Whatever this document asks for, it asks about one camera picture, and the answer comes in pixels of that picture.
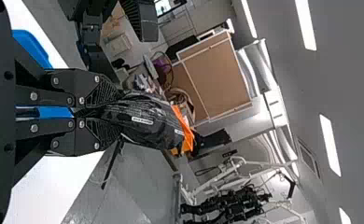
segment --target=black bag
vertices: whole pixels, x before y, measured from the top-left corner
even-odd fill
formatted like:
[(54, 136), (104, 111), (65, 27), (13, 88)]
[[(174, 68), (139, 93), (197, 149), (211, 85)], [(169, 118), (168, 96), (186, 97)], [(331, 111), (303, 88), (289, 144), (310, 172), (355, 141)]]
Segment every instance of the black bag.
[(156, 149), (181, 148), (184, 134), (170, 104), (160, 96), (127, 91), (115, 103), (103, 107), (100, 119), (119, 126), (132, 143)]

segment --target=cable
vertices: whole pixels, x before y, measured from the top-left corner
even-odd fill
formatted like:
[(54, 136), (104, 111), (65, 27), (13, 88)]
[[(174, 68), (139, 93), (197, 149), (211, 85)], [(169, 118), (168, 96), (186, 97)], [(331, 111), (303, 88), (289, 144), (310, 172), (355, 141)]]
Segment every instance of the cable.
[(194, 175), (195, 176), (202, 176), (202, 175), (205, 175), (205, 174), (208, 174), (209, 172), (213, 171), (213, 170), (216, 170), (218, 169), (219, 170), (219, 173), (221, 173), (220, 169), (217, 167), (217, 166), (213, 166), (213, 167), (209, 167), (209, 168), (204, 168), (202, 170), (198, 170), (196, 172), (194, 172)]

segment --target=lab room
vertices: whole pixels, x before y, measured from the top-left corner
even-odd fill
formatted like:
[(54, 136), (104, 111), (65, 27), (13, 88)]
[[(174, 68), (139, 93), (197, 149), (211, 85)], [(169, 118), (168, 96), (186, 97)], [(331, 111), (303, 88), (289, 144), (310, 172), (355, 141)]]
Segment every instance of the lab room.
[(2, 223), (364, 223), (364, 0), (0, 0)]

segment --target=orange fabric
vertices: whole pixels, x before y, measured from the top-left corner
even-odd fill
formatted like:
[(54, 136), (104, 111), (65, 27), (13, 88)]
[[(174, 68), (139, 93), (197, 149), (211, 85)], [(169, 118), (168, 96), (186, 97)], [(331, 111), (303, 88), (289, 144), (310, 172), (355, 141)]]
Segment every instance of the orange fabric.
[[(193, 151), (193, 141), (194, 141), (193, 132), (191, 131), (188, 124), (184, 121), (182, 113), (179, 110), (179, 107), (177, 105), (172, 105), (171, 108), (174, 110), (174, 113), (176, 114), (176, 117), (178, 118), (179, 124), (181, 125), (183, 133), (185, 135), (185, 140), (183, 141), (181, 151), (182, 152)], [(171, 150), (171, 153), (176, 156), (178, 154), (178, 150), (174, 148)]]

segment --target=ceiling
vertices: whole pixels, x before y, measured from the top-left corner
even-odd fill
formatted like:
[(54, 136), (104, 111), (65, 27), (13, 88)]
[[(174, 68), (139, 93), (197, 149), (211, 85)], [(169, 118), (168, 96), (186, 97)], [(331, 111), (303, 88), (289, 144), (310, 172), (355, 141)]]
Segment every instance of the ceiling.
[[(318, 223), (340, 224), (339, 207), (364, 223), (364, 0), (309, 0), (317, 51), (303, 45), (294, 0), (248, 4), (259, 38), (267, 39), (292, 132), (319, 163), (321, 181), (299, 166)], [(332, 121), (342, 177), (329, 168), (320, 113)]]

